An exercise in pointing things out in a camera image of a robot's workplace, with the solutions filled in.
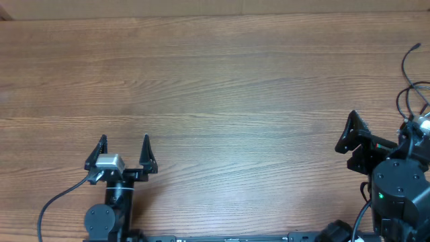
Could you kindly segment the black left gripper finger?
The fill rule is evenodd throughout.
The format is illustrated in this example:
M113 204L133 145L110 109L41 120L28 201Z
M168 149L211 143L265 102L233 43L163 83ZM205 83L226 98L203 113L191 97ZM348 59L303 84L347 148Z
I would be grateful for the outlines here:
M151 142L148 134L144 135L139 164L145 173L158 173L158 164L151 149Z
M91 152L91 154L86 159L84 170L90 171L91 168L95 167L95 164L96 164L96 161L97 161L98 157L101 154L104 154L104 153L108 152L108 148L107 147L108 147L107 136L105 134L103 134L101 136L99 142L97 143L97 145L95 146L95 148Z

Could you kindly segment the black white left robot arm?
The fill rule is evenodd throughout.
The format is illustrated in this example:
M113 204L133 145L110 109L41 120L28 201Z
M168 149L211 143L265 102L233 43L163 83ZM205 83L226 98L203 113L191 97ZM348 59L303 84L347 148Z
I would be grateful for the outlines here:
M138 164L140 168L127 168L121 156L108 152L107 136L85 161L87 181L91 185L106 183L105 202L92 206L85 215L84 225L89 241L146 241L139 229L131 228L134 184L147 182L148 176L158 172L151 149L149 135L144 135Z

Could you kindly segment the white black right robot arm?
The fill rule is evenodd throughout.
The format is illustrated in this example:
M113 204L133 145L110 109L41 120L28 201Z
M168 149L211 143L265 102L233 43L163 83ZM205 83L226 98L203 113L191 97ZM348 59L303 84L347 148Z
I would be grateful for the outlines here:
M351 152L348 169L368 177L374 232L385 241L429 240L429 119L404 121L398 142L375 136L349 113L335 151Z

